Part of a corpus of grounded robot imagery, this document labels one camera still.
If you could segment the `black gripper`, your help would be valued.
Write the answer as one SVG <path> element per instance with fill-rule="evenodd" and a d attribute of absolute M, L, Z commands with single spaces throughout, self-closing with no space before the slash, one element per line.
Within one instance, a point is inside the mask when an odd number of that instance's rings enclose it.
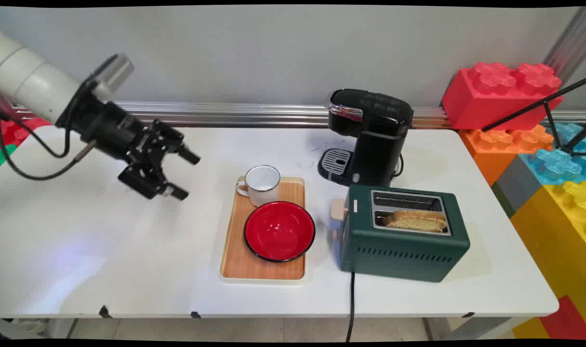
<path fill-rule="evenodd" d="M 86 143 L 115 160 L 129 165 L 118 175 L 119 181 L 151 200 L 157 195 L 185 200 L 189 192 L 173 184 L 164 174 L 162 162 L 177 154 L 192 165 L 200 162 L 198 154 L 184 143 L 184 135 L 161 120 L 147 127 L 112 101 L 103 102 L 94 93 L 96 80 L 84 80 L 55 125 L 75 131 Z M 137 148 L 147 138 L 147 162 Z"/>

